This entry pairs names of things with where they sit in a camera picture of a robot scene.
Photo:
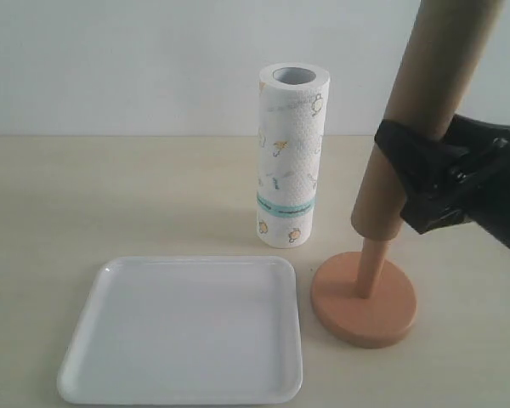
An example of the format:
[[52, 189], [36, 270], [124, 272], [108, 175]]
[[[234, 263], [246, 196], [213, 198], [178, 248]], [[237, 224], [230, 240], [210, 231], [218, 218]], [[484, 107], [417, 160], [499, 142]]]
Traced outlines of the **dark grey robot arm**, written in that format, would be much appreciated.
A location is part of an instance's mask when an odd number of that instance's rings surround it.
[[455, 115], [433, 141], [384, 120], [375, 142], [405, 190], [400, 216], [418, 234], [475, 222], [510, 249], [510, 125]]

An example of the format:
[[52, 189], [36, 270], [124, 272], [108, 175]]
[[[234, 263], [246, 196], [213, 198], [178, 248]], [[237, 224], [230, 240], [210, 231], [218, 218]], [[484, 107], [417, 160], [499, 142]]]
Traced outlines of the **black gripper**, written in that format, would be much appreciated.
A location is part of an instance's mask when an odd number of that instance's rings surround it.
[[455, 115], [445, 144], [459, 154], [439, 174], [439, 143], [388, 119], [374, 141], [403, 184], [401, 217], [418, 233], [474, 221], [510, 234], [510, 125]]

